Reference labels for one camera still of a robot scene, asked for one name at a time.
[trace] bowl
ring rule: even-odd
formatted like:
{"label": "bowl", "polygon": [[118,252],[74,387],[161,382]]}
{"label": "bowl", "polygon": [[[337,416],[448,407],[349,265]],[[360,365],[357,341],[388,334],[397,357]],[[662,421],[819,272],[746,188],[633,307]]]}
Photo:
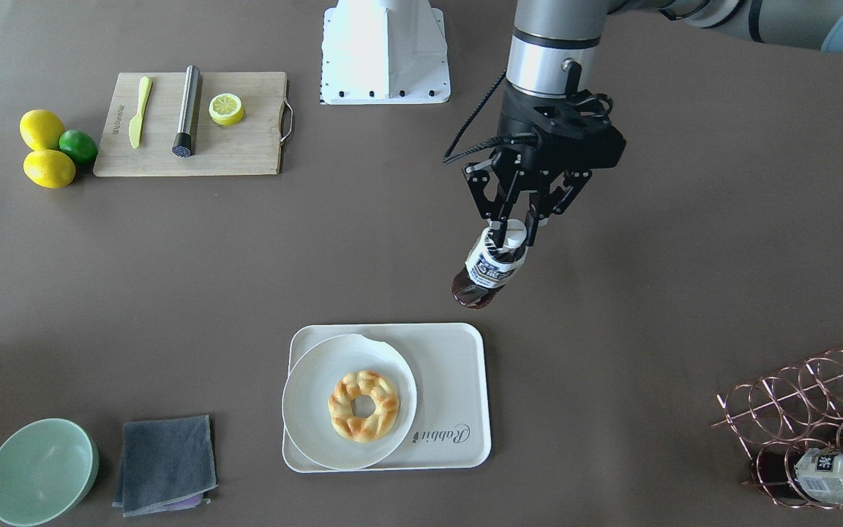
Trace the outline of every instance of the bowl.
{"label": "bowl", "polygon": [[0,447],[0,520],[27,527],[53,520],[90,491],[100,467],[93,439],[66,419],[43,419]]}

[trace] table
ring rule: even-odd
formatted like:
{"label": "table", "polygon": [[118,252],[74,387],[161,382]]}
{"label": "table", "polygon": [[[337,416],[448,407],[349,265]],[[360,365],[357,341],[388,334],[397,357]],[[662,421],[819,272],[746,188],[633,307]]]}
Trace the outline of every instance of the table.
{"label": "table", "polygon": [[[794,525],[715,394],[843,343],[843,56],[613,17],[592,88],[628,139],[539,232],[492,306],[449,283],[483,225],[441,154],[509,50],[514,2],[441,0],[452,97],[318,104],[334,3],[0,0],[0,444],[51,416],[103,468],[53,525],[110,507],[121,426],[211,414],[220,487],[141,525]],[[280,176],[21,173],[47,108],[98,139],[120,71],[285,71]],[[492,135],[498,101],[465,141]],[[492,454],[474,469],[296,474],[281,457],[288,344],[308,324],[473,324]]]}

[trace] cloth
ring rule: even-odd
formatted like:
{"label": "cloth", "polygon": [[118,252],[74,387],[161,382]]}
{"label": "cloth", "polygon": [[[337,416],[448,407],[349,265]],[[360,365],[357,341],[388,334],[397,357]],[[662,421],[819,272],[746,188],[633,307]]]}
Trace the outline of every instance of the cloth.
{"label": "cloth", "polygon": [[196,507],[216,486],[210,416],[123,426],[113,507],[121,507],[124,517]]}

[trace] donut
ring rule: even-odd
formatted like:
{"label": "donut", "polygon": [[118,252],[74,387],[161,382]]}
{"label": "donut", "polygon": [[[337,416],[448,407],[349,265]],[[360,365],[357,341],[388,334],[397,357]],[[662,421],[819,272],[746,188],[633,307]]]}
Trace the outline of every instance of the donut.
{"label": "donut", "polygon": [[[375,410],[368,417],[353,414],[353,401],[369,396]],[[399,413],[399,394],[395,385],[372,370],[351,371],[344,375],[327,401],[331,424],[340,437],[357,443],[369,443],[389,433]]]}

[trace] wooden cutting board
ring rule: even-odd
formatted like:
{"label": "wooden cutting board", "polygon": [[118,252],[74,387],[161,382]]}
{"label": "wooden cutting board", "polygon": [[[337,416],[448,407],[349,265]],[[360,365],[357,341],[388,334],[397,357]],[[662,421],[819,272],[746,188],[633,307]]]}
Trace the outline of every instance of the wooden cutting board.
{"label": "wooden cutting board", "polygon": [[[138,80],[151,77],[141,143],[132,148],[128,124],[138,102]],[[184,73],[120,73],[106,116],[96,176],[260,176],[279,173],[282,114],[288,76],[284,72],[201,71],[201,103],[194,155],[171,153],[181,113]],[[243,101],[243,121],[230,127],[214,123],[210,100],[221,93]]]}

